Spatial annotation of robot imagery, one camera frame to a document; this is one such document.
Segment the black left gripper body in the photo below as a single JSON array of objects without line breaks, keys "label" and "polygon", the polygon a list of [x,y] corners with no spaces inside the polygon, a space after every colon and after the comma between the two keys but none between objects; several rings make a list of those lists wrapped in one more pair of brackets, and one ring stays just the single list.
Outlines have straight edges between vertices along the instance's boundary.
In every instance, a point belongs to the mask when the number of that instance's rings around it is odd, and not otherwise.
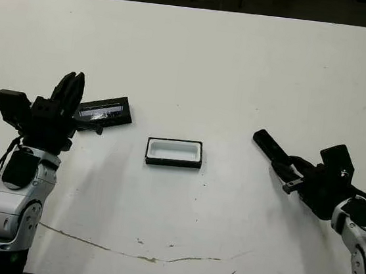
[{"label": "black left gripper body", "polygon": [[93,131],[102,134],[103,126],[97,123],[77,120],[73,115],[64,116],[58,101],[38,96],[30,107],[31,117],[19,123],[18,134],[28,146],[51,154],[68,152],[76,131]]}]

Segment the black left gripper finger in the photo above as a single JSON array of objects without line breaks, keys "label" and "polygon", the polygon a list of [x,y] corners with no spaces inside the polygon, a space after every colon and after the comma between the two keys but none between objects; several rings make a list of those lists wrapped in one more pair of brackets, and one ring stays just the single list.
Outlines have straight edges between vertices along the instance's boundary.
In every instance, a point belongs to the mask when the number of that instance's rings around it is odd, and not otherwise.
[{"label": "black left gripper finger", "polygon": [[70,72],[66,74],[58,85],[53,89],[52,95],[50,97],[50,101],[57,101],[60,103],[61,108],[63,110],[69,110],[70,104],[70,96],[69,90],[71,88],[72,81],[75,79],[76,73]]},{"label": "black left gripper finger", "polygon": [[66,96],[65,116],[72,116],[83,97],[84,73],[80,72],[70,82]]}]

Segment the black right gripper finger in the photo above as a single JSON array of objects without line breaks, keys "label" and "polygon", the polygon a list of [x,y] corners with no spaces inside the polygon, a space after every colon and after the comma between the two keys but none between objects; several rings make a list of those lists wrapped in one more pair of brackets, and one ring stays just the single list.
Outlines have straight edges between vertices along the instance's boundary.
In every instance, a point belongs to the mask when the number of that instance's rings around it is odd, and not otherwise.
[{"label": "black right gripper finger", "polygon": [[290,163],[297,169],[298,172],[307,172],[311,171],[315,168],[313,164],[304,160],[302,157],[299,156],[289,156]]},{"label": "black right gripper finger", "polygon": [[292,169],[291,165],[288,166],[280,162],[272,162],[271,167],[281,181],[292,182],[300,178],[300,176]]}]

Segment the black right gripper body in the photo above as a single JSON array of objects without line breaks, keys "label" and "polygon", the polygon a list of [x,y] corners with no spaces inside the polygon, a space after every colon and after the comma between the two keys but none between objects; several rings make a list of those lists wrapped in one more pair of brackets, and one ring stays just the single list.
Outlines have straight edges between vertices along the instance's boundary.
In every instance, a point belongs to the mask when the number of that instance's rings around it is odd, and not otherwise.
[{"label": "black right gripper body", "polygon": [[354,195],[351,184],[353,169],[318,164],[311,171],[299,173],[300,178],[286,182],[283,190],[287,194],[296,191],[319,219],[332,219],[335,207]]}]

